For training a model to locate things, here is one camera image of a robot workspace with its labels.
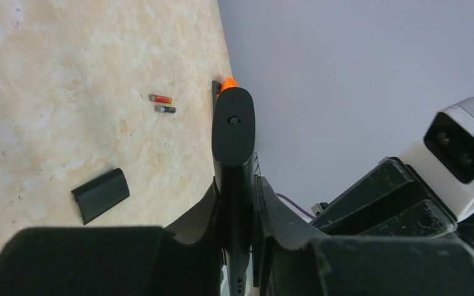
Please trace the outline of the black battery cover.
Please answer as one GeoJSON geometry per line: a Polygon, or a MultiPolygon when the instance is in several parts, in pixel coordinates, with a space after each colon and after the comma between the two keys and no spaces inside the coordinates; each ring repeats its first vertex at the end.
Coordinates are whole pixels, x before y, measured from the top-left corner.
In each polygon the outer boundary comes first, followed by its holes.
{"type": "Polygon", "coordinates": [[[87,225],[130,196],[121,168],[115,168],[71,191],[83,225],[87,225]]]}

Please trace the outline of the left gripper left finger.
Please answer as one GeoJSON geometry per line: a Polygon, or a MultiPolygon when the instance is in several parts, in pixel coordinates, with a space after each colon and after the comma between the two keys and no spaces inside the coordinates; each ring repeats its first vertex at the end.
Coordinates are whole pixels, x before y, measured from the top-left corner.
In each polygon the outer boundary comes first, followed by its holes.
{"type": "Polygon", "coordinates": [[[219,295],[218,198],[166,228],[28,228],[0,253],[0,295],[219,295]]]}

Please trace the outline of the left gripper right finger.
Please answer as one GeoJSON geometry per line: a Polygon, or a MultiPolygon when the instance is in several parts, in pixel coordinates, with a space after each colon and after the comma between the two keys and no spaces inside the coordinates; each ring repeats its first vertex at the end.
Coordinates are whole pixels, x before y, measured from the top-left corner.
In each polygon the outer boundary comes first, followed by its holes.
{"type": "Polygon", "coordinates": [[[455,239],[329,236],[254,182],[260,295],[474,295],[474,251],[455,239]]]}

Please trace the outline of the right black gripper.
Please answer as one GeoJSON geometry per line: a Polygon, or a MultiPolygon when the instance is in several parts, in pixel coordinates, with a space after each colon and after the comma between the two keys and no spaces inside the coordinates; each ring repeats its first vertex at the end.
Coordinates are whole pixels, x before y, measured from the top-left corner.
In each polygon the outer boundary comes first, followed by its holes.
{"type": "Polygon", "coordinates": [[[454,214],[397,157],[384,158],[330,202],[311,225],[331,236],[437,238],[457,230],[454,214]]]}

